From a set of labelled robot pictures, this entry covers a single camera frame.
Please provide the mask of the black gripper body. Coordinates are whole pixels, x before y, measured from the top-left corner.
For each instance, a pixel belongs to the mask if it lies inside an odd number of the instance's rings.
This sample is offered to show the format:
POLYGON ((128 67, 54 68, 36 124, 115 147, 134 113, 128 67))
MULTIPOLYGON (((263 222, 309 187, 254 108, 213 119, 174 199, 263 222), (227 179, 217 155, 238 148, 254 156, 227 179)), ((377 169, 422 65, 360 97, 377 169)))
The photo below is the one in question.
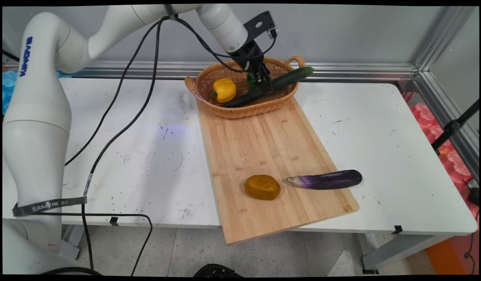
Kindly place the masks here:
POLYGON ((264 55, 255 40, 246 41, 244 46, 235 52, 228 53, 230 57, 242 68, 244 71, 255 74, 258 65, 263 64, 264 69, 264 55))

